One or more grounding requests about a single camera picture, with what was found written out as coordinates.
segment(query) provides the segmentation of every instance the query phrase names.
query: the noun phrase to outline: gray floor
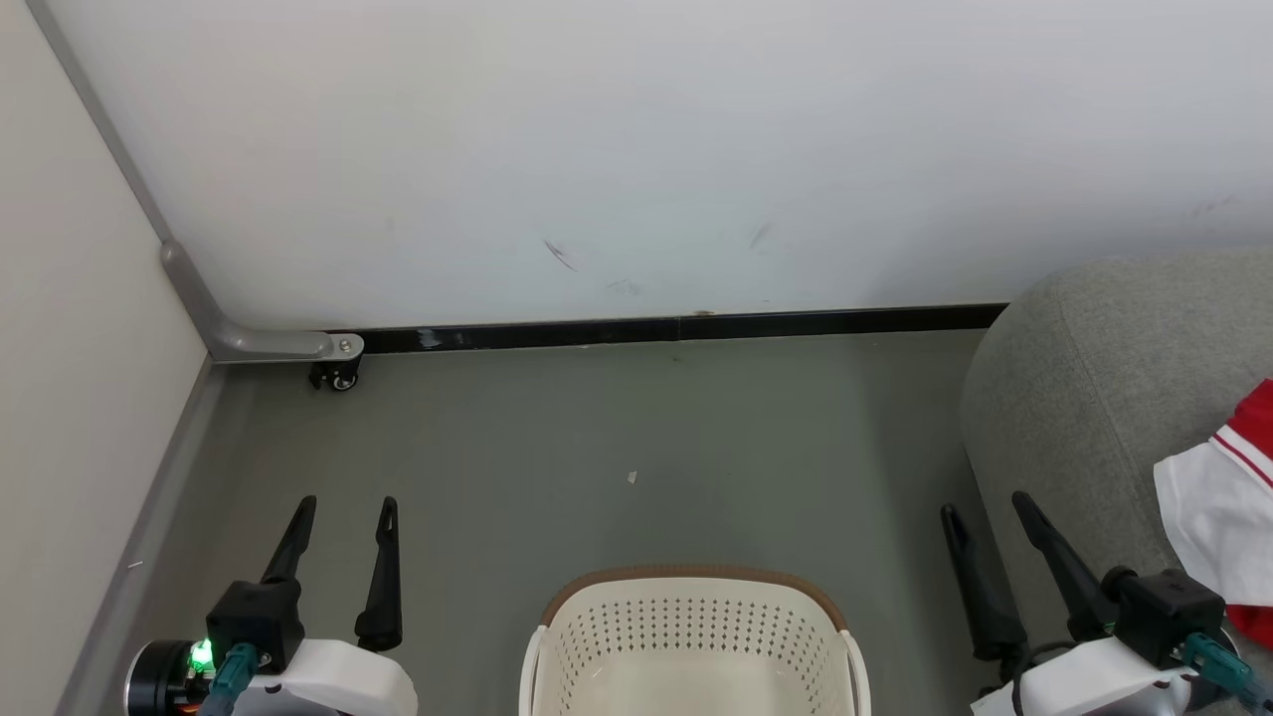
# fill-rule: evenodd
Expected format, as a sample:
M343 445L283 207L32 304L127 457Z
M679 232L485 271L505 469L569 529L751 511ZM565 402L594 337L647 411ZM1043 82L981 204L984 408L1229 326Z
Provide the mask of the gray floor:
M938 507L957 502L989 540L956 415L979 339L372 357L348 394L314 392L304 367L237 369L136 638L197 631L309 493L302 617L312 637L353 638L392 494L406 622L392 655L421 715L513 713L554 592L654 562L812 580L862 645L876 713L966 713L993 669L969 656Z

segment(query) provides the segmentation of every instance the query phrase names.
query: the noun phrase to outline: teal connector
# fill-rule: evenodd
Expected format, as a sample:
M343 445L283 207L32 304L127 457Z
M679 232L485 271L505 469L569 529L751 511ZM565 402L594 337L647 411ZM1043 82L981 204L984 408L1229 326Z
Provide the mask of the teal connector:
M1234 694L1248 712L1273 713L1269 701L1273 694L1268 687L1255 678L1245 661L1216 640L1198 632L1189 634L1180 660L1203 679Z
M257 668L260 662L256 647L250 643L234 645L225 654L225 661L207 687L207 698L199 706L196 716L230 716L234 712L234 702L252 683Z

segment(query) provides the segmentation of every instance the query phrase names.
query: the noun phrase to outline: metal bracket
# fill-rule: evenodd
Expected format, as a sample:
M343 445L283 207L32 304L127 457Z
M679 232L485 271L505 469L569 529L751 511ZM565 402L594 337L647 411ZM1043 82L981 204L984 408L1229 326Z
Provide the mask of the metal bracket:
M160 245L159 261L216 363L313 363L353 361L363 354L358 334L264 331L237 324L216 304L190 254L176 240Z

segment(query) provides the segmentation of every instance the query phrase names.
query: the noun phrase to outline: green light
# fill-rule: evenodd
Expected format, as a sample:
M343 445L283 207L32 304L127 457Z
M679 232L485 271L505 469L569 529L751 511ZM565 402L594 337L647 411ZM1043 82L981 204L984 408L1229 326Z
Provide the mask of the green light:
M196 671L206 671L213 668L213 642L204 640L190 647L190 665Z

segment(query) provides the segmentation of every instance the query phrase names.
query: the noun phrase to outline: black baseboard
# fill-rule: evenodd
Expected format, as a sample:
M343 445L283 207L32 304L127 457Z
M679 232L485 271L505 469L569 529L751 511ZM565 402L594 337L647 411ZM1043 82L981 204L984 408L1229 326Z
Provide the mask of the black baseboard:
M802 313L735 313L723 316L671 316L556 324L504 324L424 329L356 331L367 341L365 354L438 353L495 348L547 348L603 343L719 340L791 335L854 333L943 331L985 329L1003 311L1003 303L813 311Z

